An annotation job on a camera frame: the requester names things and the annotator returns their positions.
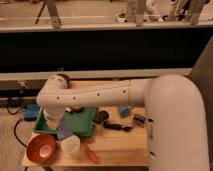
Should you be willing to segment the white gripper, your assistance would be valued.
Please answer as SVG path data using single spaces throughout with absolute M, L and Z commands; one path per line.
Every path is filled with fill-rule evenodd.
M 45 119 L 47 122 L 47 126 L 52 130 L 56 130 L 62 119 L 62 115 L 57 115 L 57 116 L 46 115 Z

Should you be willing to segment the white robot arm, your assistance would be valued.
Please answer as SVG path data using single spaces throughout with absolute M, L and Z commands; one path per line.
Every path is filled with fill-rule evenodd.
M 67 107 L 143 107 L 149 171 L 210 171 L 205 105 L 197 86 L 184 76 L 70 89 L 63 76 L 53 75 L 37 95 L 37 103 L 55 123 Z

